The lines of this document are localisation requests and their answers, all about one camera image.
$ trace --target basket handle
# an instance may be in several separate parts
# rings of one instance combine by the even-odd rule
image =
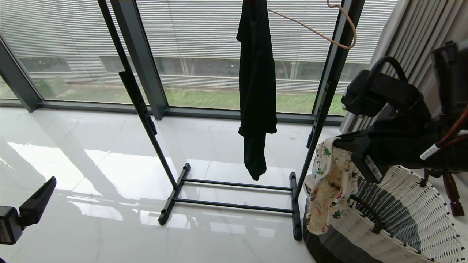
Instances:
[[[380,219],[377,212],[374,211],[374,209],[372,209],[364,200],[362,200],[361,198],[359,198],[359,197],[357,197],[355,195],[350,195],[350,199],[354,200],[357,203],[359,203],[360,205],[362,205],[364,208],[366,208],[374,216],[374,219],[375,219],[376,223],[374,225],[374,228],[372,229],[372,232],[374,234],[380,233],[380,231],[383,229],[383,224],[382,224],[382,220]]]

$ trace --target clothes rack pole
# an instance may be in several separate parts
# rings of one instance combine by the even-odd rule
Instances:
[[[293,198],[293,194],[298,192],[296,187],[296,174],[291,172],[289,175],[289,187],[277,187],[277,186],[269,186],[269,185],[256,185],[256,184],[246,184],[246,183],[231,183],[231,182],[219,182],[219,181],[210,181],[210,180],[201,180],[201,179],[191,179],[187,178],[188,173],[190,172],[190,164],[186,163],[182,168],[182,172],[179,175],[177,182],[175,182],[174,177],[169,169],[169,166],[164,158],[164,154],[159,147],[158,141],[155,137],[157,134],[156,128],[154,126],[153,121],[151,120],[151,115],[149,114],[145,102],[143,100],[143,95],[138,88],[137,81],[135,76],[133,75],[132,69],[126,57],[125,51],[123,49],[122,43],[120,38],[117,34],[117,29],[114,25],[112,20],[112,16],[110,15],[109,7],[107,6],[106,0],[97,0],[99,6],[101,8],[102,14],[104,16],[104,20],[107,24],[109,29],[109,33],[112,37],[112,41],[117,49],[119,54],[120,60],[122,61],[122,65],[124,66],[123,72],[119,72],[120,78],[125,86],[125,89],[132,100],[135,109],[137,110],[138,116],[156,150],[156,153],[163,164],[163,167],[166,171],[166,174],[169,180],[172,183],[173,191],[170,194],[166,205],[161,210],[161,214],[159,216],[158,222],[160,225],[164,225],[169,220],[169,216],[174,208],[176,202],[179,203],[189,203],[189,204],[198,204],[198,205],[214,205],[214,206],[221,206],[221,207],[230,207],[230,208],[238,208],[238,209],[250,209],[250,210],[258,210],[258,211],[268,211],[268,212],[277,212],[277,213],[287,213],[292,215],[292,233],[295,240],[302,239],[302,227],[300,222],[300,211],[299,211],[299,204],[298,200]],[[230,203],[219,203],[219,202],[211,202],[211,201],[202,201],[202,200],[191,200],[191,199],[184,199],[179,198],[179,194],[182,191],[182,187],[185,183],[204,183],[204,184],[216,184],[216,185],[228,185],[228,186],[235,186],[235,187],[243,187],[243,188],[257,188],[263,190],[278,190],[278,191],[288,191],[291,198],[291,209],[284,209],[284,208],[275,208],[275,207],[263,207],[263,206],[253,206],[253,205],[238,205],[238,204],[230,204]]]
[[[364,7],[364,0],[342,0],[341,6],[347,10],[348,16],[357,27],[359,18],[361,16],[362,8]],[[336,21],[335,31],[333,32],[332,39],[343,45],[351,45],[354,34],[351,26],[346,22],[345,16],[340,12]],[[322,132],[325,120],[328,115],[328,110],[333,101],[336,87],[340,80],[341,72],[343,71],[344,64],[348,57],[348,50],[339,48],[336,45],[330,44],[330,49],[325,62],[324,72],[319,84],[319,91],[315,96],[314,109],[314,122],[312,129],[307,140],[307,155],[304,160],[299,181],[296,191],[293,194],[293,199],[298,200],[299,194],[304,184],[307,171],[309,170],[310,163],[315,153],[320,134]]]

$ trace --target white woven basket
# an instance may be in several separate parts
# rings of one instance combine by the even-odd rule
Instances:
[[[431,184],[421,187],[422,178],[401,166],[392,167],[380,184],[359,179],[356,196],[378,215],[384,230],[373,232],[377,220],[366,208],[348,209],[333,227],[352,244],[385,263],[465,260],[447,205]]]

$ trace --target black metal clothes rack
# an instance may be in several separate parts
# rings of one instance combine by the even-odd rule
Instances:
[[[355,21],[355,24],[357,24],[357,20],[360,16],[360,11],[362,10],[362,6],[364,4],[364,0],[343,0],[343,3],[345,2],[351,2],[351,8],[350,12],[348,15],[353,19],[355,15],[357,15],[357,19]],[[321,89],[323,94],[317,94],[315,103],[319,103],[319,110],[318,114],[316,114],[316,118],[314,120],[314,125],[311,130],[311,134],[309,135],[309,140],[307,142],[307,147],[309,148],[306,160],[304,163],[304,167],[301,172],[301,177],[299,179],[299,182],[296,182],[296,174],[295,172],[291,172],[289,175],[289,187],[279,187],[279,186],[268,186],[268,185],[256,185],[256,184],[245,184],[245,183],[231,183],[231,182],[220,182],[220,181],[210,181],[210,180],[201,180],[201,179],[191,179],[188,178],[188,174],[190,172],[190,164],[186,163],[183,168],[182,172],[180,173],[177,181],[175,181],[174,176],[169,168],[169,165],[164,157],[164,153],[161,150],[161,147],[159,146],[159,143],[156,139],[157,131],[156,127],[154,126],[154,122],[151,119],[151,115],[148,112],[147,106],[145,104],[145,101],[143,99],[143,95],[141,94],[141,91],[138,87],[137,81],[135,79],[135,76],[132,72],[132,68],[130,67],[130,63],[128,61],[128,58],[125,54],[124,48],[122,46],[122,42],[120,41],[120,38],[117,33],[117,29],[114,25],[114,22],[112,20],[112,16],[110,14],[109,7],[107,6],[107,2],[105,0],[97,0],[99,3],[99,7],[101,8],[101,12],[103,14],[104,20],[106,22],[107,28],[109,30],[109,33],[112,37],[112,41],[114,42],[115,48],[118,52],[118,55],[120,57],[120,60],[122,61],[122,65],[124,67],[124,71],[119,72],[119,76],[122,79],[122,82],[125,86],[125,89],[127,90],[130,99],[133,103],[133,106],[135,107],[135,110],[138,113],[138,116],[146,130],[146,133],[148,134],[148,137],[150,138],[150,141],[158,155],[159,160],[161,161],[164,170],[172,184],[173,190],[170,196],[168,197],[168,200],[166,202],[166,205],[164,208],[161,210],[161,214],[159,216],[158,222],[160,225],[164,225],[167,223],[169,216],[172,212],[172,209],[174,208],[174,205],[179,202],[179,203],[188,203],[188,204],[198,204],[198,205],[213,205],[213,206],[221,206],[221,207],[231,207],[231,208],[241,208],[241,209],[250,209],[250,210],[258,210],[258,211],[268,211],[268,212],[279,212],[279,213],[288,213],[292,215],[292,226],[293,226],[293,237],[295,240],[301,240],[302,239],[302,227],[301,227],[301,218],[300,218],[300,210],[299,210],[299,194],[301,192],[301,187],[304,183],[305,175],[307,173],[308,167],[310,166],[310,162],[313,156],[313,152],[315,149],[315,146],[317,145],[318,138],[320,136],[320,133],[322,131],[323,125],[325,123],[325,118],[327,117],[328,109],[331,105],[331,101],[333,99],[333,95],[335,93],[335,89],[338,83],[338,80],[335,80],[336,77],[339,79],[339,76],[341,75],[341,71],[344,66],[344,62],[346,61],[346,55],[347,51],[342,51],[336,50],[335,51],[335,56],[333,58],[333,61],[331,62],[331,70],[335,72],[334,74],[329,73],[329,77],[327,79],[327,84],[325,85],[325,88]],[[354,10],[352,8],[352,3],[355,3],[355,6],[358,8]],[[337,28],[338,23],[344,19],[343,15],[339,15],[338,21],[336,23],[335,29]],[[336,39],[336,30],[333,34],[333,39]],[[350,45],[352,41],[352,30],[348,26],[348,28],[344,27],[343,31],[340,34],[340,42],[345,44],[345,45]],[[336,47],[331,45],[330,50],[328,53],[328,58],[330,57],[330,53],[332,51],[332,48]],[[230,203],[219,203],[219,202],[211,202],[211,201],[201,201],[201,200],[193,200],[193,199],[184,199],[184,198],[179,198],[179,194],[182,191],[182,188],[185,183],[203,183],[203,184],[214,184],[214,185],[225,185],[225,186],[235,186],[235,187],[244,187],[244,188],[256,188],[256,189],[263,189],[263,190],[279,190],[279,191],[288,191],[291,196],[291,209],[284,209],[284,208],[274,208],[274,207],[264,207],[264,206],[253,206],[253,205],[238,205],[238,204],[230,204]]]

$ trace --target hanging black clothing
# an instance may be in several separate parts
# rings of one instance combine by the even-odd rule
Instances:
[[[244,0],[237,32],[244,164],[258,181],[266,172],[265,136],[276,133],[276,76],[266,0]]]

